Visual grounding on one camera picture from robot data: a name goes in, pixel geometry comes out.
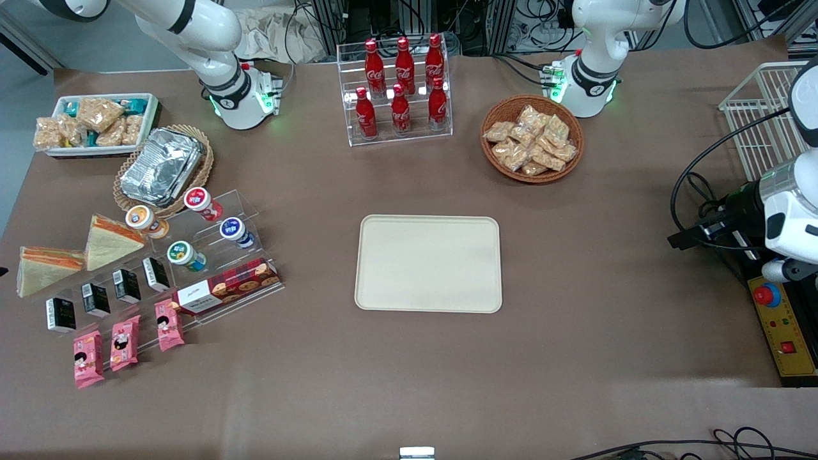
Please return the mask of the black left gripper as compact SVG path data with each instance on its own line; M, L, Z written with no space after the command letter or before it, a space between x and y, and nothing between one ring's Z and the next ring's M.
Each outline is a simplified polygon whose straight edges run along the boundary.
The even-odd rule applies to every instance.
M736 249L765 249L766 218L760 181L746 181L724 197L724 204L701 204L697 224L667 236L672 248L714 247L720 226L727 226Z

